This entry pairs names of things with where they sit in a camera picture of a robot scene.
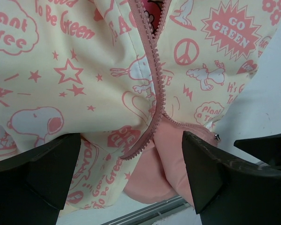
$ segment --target heart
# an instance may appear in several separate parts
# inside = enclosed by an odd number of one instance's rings
[[[95,10],[95,15],[94,15],[94,20],[96,21],[96,22],[98,22],[98,21],[100,21],[100,20],[102,20],[103,19],[103,17],[101,16],[101,14],[99,13],[99,10],[96,8],[96,10]]]
[[[106,160],[106,161],[111,160],[111,154],[108,154],[108,155],[106,156],[105,160]]]
[[[253,60],[246,61],[238,70],[237,74],[249,73],[257,69],[257,64]]]

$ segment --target black object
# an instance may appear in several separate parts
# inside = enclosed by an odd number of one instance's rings
[[[0,161],[0,225],[55,225],[80,151],[80,134]]]
[[[281,225],[281,134],[235,141],[260,166],[184,132],[182,150],[203,225]]]

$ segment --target star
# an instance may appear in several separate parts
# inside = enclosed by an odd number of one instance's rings
[[[72,78],[71,75],[68,78],[65,79],[66,75],[62,71],[68,71],[68,66],[69,65],[70,65],[72,70],[76,70],[77,71],[77,73],[75,73],[75,75],[74,75],[76,77],[76,79]],[[67,59],[65,67],[54,68],[54,70],[61,75],[61,78],[60,78],[58,84],[64,83],[64,82],[67,82],[67,81],[74,81],[76,83],[82,84],[82,82],[81,82],[81,80],[79,78],[79,75],[83,71],[83,68],[74,67],[74,65],[71,63],[71,61],[69,59]]]
[[[38,75],[38,70],[34,73],[30,71],[30,74],[31,74],[31,77],[28,78],[28,80],[34,80],[37,83],[38,78],[41,77],[40,75]]]
[[[98,74],[98,76],[96,76],[96,78],[98,79],[97,81],[99,82],[99,81],[103,81],[102,80],[102,76],[100,75],[100,74]]]
[[[52,52],[52,54],[53,54],[53,59],[54,59],[54,60],[58,60],[57,57],[58,57],[59,55],[56,53],[56,51]]]
[[[72,58],[71,59],[76,59],[77,62],[78,62],[78,59],[76,58],[77,54],[75,53],[74,48],[71,50],[71,54],[72,54]]]
[[[95,107],[93,107],[92,105],[88,106],[88,110],[94,111],[94,109],[95,109]]]
[[[67,94],[65,92],[59,93],[60,97],[65,97]]]
[[[129,179],[130,179],[130,177],[131,177],[130,172],[129,172],[129,173],[125,173],[125,176],[126,176],[125,180],[129,180]]]
[[[73,84],[73,89],[67,89],[67,90],[74,92],[74,96],[79,95],[79,94],[86,95],[86,94],[83,92],[83,89],[84,89],[84,88],[77,88],[77,87]]]

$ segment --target lightning bolt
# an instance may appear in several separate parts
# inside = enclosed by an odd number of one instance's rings
[[[184,84],[184,87],[183,87],[183,94],[186,93],[186,96],[189,97],[189,100],[192,102],[192,91],[189,92],[189,88],[186,88],[185,84]]]

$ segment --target peace sign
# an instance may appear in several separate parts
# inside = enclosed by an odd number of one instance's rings
[[[195,51],[196,52],[190,52],[190,47],[195,47]],[[178,65],[181,66],[187,66],[192,64],[193,62],[195,62],[195,60],[197,59],[198,55],[199,55],[200,49],[198,44],[190,39],[190,38],[184,38],[182,40],[180,40],[177,45],[175,46],[174,49],[174,59],[175,62]]]

